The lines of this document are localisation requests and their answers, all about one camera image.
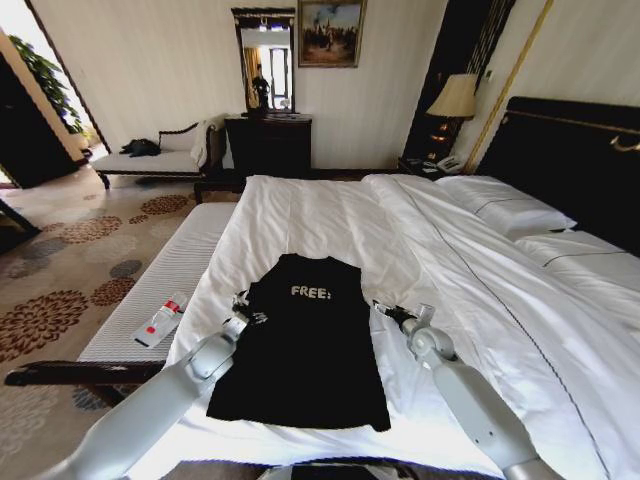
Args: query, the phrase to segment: wooden dresser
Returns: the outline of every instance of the wooden dresser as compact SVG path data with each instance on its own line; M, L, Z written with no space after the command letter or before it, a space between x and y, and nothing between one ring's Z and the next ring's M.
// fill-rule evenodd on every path
M311 117L300 114L225 119L234 169L242 176L308 178Z

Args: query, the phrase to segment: framed painting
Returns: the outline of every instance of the framed painting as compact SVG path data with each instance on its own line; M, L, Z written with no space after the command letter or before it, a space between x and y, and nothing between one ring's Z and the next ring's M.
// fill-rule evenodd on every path
M357 67L366 0L298 0L298 66Z

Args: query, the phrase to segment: mirror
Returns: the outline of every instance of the mirror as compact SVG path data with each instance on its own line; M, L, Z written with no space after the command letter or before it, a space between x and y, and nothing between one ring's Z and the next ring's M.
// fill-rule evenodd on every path
M249 113L295 112L294 8L232 8Z

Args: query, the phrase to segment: white pillow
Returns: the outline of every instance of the white pillow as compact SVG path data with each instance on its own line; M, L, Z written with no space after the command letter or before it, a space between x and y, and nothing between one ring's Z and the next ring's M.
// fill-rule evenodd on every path
M640 342L640 258L586 232L535 235L515 243Z
M459 175L436 183L465 209L511 240L576 225L562 212L495 178Z
M160 135L160 148L166 152L188 152L196 141L196 129L184 133L164 133Z

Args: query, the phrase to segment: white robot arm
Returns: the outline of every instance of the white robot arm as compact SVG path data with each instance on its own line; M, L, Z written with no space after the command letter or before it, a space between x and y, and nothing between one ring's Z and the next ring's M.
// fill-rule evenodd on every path
M41 474L41 480L122 478L193 405L213 390L233 363L231 356L248 320L241 313L222 332L201 340L171 365L98 420L78 448Z
M374 302L408 336L411 351L434 381L460 425L508 480L561 480L536 453L524 425L474 368L455 354L451 338L432 328L433 307L417 315ZM238 310L223 331L201 340L101 418L67 459L41 480L111 480L128 470L232 365L236 342L249 322Z
M536 452L520 419L478 370L456 355L451 337L431 327L435 309L421 304L416 315L374 300L408 337L411 352L433 372L440 394L467 436L502 470L507 480L561 479Z

